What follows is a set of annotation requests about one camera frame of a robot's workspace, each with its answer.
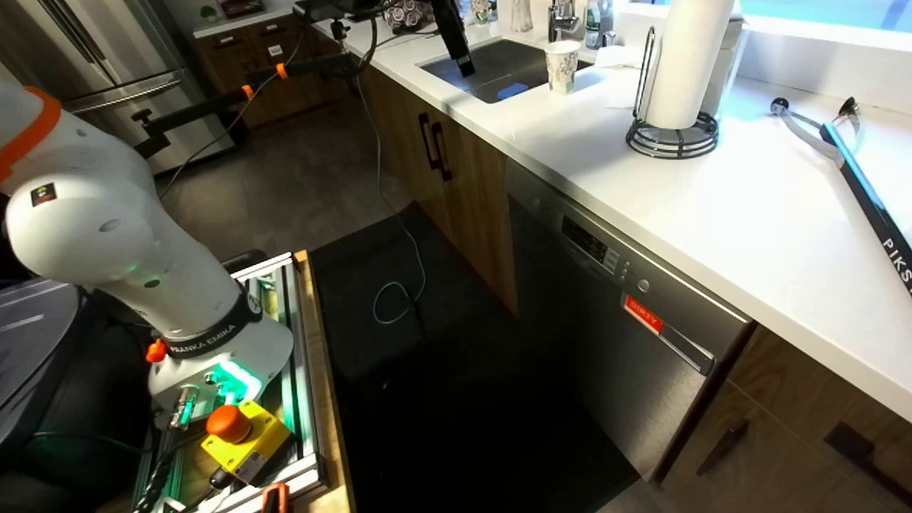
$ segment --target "black cord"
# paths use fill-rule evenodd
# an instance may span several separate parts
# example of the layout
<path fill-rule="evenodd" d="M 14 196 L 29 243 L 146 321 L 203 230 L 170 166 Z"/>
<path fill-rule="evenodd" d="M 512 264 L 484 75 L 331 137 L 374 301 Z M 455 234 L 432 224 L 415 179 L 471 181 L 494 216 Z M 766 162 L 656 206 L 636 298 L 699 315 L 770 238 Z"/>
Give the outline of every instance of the black cord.
<path fill-rule="evenodd" d="M 354 69 L 348 69 L 348 63 L 357 59 L 357 56 L 354 56 L 354 55 L 346 55 L 346 56 L 340 59 L 341 69 L 328 69 L 328 65 L 324 65 L 324 75 L 328 75 L 328 76 L 354 80 L 354 76 L 360 76 L 360 75 L 371 65 L 374 50 L 377 50 L 377 18 L 371 18 L 368 22 L 371 22 L 371 48 L 368 48 L 368 55 L 366 55 Z"/>
<path fill-rule="evenodd" d="M 391 206 L 391 200 L 383 194 L 383 150 L 385 150 L 385 149 L 383 149 L 383 137 L 378 137 L 378 130 L 377 130 L 377 120 L 374 120 L 371 106 L 368 106 L 368 95 L 366 95 L 366 87 L 361 87 L 360 80 L 357 80 L 357 90 L 360 90 L 361 110 L 366 110 L 366 116 L 368 116 L 368 124 L 371 124 L 371 130 L 374 130 L 374 149 L 377 149 L 377 153 L 374 153 L 377 194 L 383 196 L 383 201 L 385 201 L 391 210 L 397 210 L 397 207 Z M 397 210 L 397 224 L 398 224 L 398 230 L 407 237 L 410 250 L 414 250 L 414 257 L 415 257 L 418 288 L 410 290 L 410 288 L 407 288 L 405 281 L 398 281 L 398 278 L 391 278 L 391 281 L 378 286 L 378 290 L 374 293 L 371 315 L 374 315 L 377 325 L 391 327 L 391 325 L 403 321 L 403 320 L 414 310 L 414 313 L 415 313 L 415 321 L 421 325 L 421 334 L 424 334 L 424 320 L 421 320 L 421 308 L 418 308 L 418 301 L 421 301 L 421 297 L 424 297 L 424 288 L 427 288 L 424 257 L 421 257 L 421 247 L 418 247 L 415 237 L 407 230 L 407 224 L 405 224 L 405 220 L 403 220 L 403 210 Z M 388 293 L 388 290 L 398 290 L 398 293 L 407 298 L 410 308 L 403 308 L 397 315 L 383 315 L 383 313 L 378 313 L 378 298 L 383 298 L 383 293 Z"/>
<path fill-rule="evenodd" d="M 293 50 L 289 55 L 284 65 L 290 65 L 300 56 L 303 48 L 303 35 L 293 35 Z M 179 167 L 170 174 L 169 186 L 159 187 L 159 201 L 165 201 L 170 196 L 170 190 L 177 187 L 177 179 L 182 176 L 182 170 L 196 162 L 203 156 L 203 150 L 207 150 L 213 142 L 232 137 L 234 124 L 243 123 L 246 110 L 263 96 L 269 95 L 269 85 L 277 80 L 279 75 L 271 72 L 257 87 L 253 96 L 247 103 L 243 103 L 236 109 L 236 113 L 232 116 L 232 123 L 224 124 L 222 134 L 210 137 L 204 144 L 200 144 L 192 156 L 186 156 L 186 162 L 179 162 Z"/>
<path fill-rule="evenodd" d="M 179 449 L 179 439 L 182 439 L 182 429 L 177 429 L 177 428 L 169 428 L 163 434 L 163 448 L 157 452 L 153 471 L 147 472 L 143 496 L 133 504 L 133 513 L 152 513 L 152 506 L 163 496 L 163 486 L 169 482 L 169 472 L 170 472 L 177 449 Z"/>

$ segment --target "dishwasher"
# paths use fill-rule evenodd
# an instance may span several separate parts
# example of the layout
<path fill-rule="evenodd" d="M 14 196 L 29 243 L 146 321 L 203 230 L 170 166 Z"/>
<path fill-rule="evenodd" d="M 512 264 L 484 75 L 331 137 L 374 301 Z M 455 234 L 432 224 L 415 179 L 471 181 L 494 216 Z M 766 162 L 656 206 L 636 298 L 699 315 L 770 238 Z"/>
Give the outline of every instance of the dishwasher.
<path fill-rule="evenodd" d="M 752 321 L 522 166 L 519 325 L 641 478 L 660 478 Z"/>

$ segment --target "cabinet handle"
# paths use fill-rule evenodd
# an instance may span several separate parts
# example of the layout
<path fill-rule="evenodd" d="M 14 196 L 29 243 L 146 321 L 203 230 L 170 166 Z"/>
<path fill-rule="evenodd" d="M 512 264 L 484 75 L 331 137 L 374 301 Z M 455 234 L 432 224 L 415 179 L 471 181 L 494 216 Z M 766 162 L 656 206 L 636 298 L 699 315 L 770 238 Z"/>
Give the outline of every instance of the cabinet handle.
<path fill-rule="evenodd" d="M 103 63 L 105 50 L 93 43 L 65 0 L 39 0 L 59 35 L 83 55 L 85 63 Z"/>
<path fill-rule="evenodd" d="M 708 458 L 696 468 L 696 475 L 709 472 L 723 457 L 729 457 L 736 449 L 736 445 L 746 435 L 750 421 L 742 418 L 739 424 L 727 428 L 717 442 L 713 445 L 713 449 L 708 452 Z"/>
<path fill-rule="evenodd" d="M 442 166 L 440 150 L 430 149 L 430 137 L 427 137 L 427 110 L 418 113 L 418 130 L 421 130 L 421 142 L 424 142 L 424 160 L 430 166 L 430 170 L 435 170 Z"/>
<path fill-rule="evenodd" d="M 440 153 L 440 176 L 444 179 L 444 181 L 451 181 L 454 179 L 454 174 L 451 174 L 451 167 L 447 167 L 447 160 L 444 160 L 444 129 L 440 124 L 440 123 L 432 123 L 430 124 L 430 137 L 432 137 L 432 150 Z"/>
<path fill-rule="evenodd" d="M 849 424 L 839 421 L 830 434 L 826 434 L 826 445 L 841 452 L 844 458 L 849 458 L 861 472 L 867 472 L 869 478 L 876 478 L 887 494 L 893 494 L 896 499 L 900 499 L 904 504 L 912 506 L 912 494 L 897 485 L 893 475 L 887 475 L 876 461 L 876 445 L 869 439 L 863 439 L 859 429 L 851 429 Z"/>

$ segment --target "yellow object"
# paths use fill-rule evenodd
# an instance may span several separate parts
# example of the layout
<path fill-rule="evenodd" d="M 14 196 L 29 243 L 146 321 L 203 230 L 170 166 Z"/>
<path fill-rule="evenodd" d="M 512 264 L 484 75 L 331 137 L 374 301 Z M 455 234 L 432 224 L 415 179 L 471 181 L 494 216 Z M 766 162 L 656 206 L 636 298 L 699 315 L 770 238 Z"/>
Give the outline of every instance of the yellow object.
<path fill-rule="evenodd" d="M 210 434 L 203 439 L 203 449 L 217 458 L 219 468 L 232 475 L 253 482 L 290 434 L 273 412 L 269 412 L 257 402 L 240 402 L 236 407 L 250 421 L 250 434 L 240 442 L 227 442 Z"/>

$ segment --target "kitchen counter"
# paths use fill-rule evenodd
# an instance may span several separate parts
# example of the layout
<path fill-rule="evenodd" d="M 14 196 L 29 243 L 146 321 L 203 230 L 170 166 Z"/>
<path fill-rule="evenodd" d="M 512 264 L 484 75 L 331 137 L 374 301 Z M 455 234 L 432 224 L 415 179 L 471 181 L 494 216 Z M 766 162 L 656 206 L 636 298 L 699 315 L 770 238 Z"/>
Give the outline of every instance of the kitchen counter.
<path fill-rule="evenodd" d="M 841 96 L 739 80 L 717 149 L 669 162 L 625 142 L 633 65 L 594 65 L 569 96 L 534 87 L 487 106 L 418 69 L 444 56 L 440 35 L 388 36 L 378 22 L 374 69 L 912 421 L 912 297 L 839 167 L 766 113 L 784 95 L 794 110 L 826 120 Z M 471 26 L 468 36 L 541 46 L 497 26 Z M 368 43 L 368 22 L 346 40 L 357 55 Z M 912 238 L 904 149 L 912 116 L 863 109 L 859 162 Z"/>

